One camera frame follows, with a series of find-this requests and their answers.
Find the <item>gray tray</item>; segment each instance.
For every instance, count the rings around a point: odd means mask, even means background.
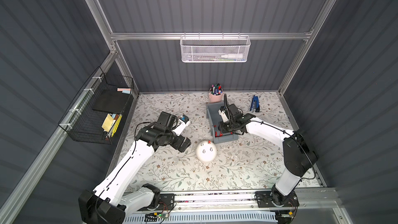
[[[222,121],[222,117],[218,113],[218,110],[222,106],[224,106],[224,102],[206,104],[206,118],[209,119],[211,135],[213,136],[213,142],[215,144],[238,140],[239,138],[238,135],[231,133],[223,134],[221,137],[215,136],[216,132],[217,136],[220,135],[220,131],[218,130],[218,123]]]

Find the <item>white bottle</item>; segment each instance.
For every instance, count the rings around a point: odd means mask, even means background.
[[[243,59],[243,54],[226,54],[226,55],[221,55],[221,58],[225,59]]]

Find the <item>floral tablecloth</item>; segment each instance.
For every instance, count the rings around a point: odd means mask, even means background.
[[[291,129],[276,92],[227,93],[228,103],[234,103],[248,112],[253,95],[258,96],[260,112],[257,117],[276,126]],[[207,93],[147,94],[140,95],[130,129],[119,161],[134,143],[134,130],[144,121],[156,121],[160,112],[185,114],[191,124],[182,132],[192,145],[184,153],[170,146],[160,147],[138,171],[126,192],[134,192],[150,183],[162,191],[193,191],[218,189],[271,188],[285,166],[283,153],[271,142],[244,134],[237,141],[216,144],[217,157],[209,164],[196,158],[197,143],[211,140],[209,121],[206,119]],[[311,178],[312,170],[305,177]],[[319,187],[316,179],[304,179],[298,187]]]

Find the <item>stapler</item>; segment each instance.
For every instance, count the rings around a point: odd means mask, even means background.
[[[258,96],[253,95],[253,98],[251,99],[251,106],[250,106],[250,111],[253,112],[253,110],[256,110],[256,112],[260,112],[260,103],[258,101]]]

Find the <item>white round object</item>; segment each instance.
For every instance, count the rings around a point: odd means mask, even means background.
[[[200,142],[196,147],[196,156],[203,163],[213,161],[217,156],[216,145],[211,141]]]

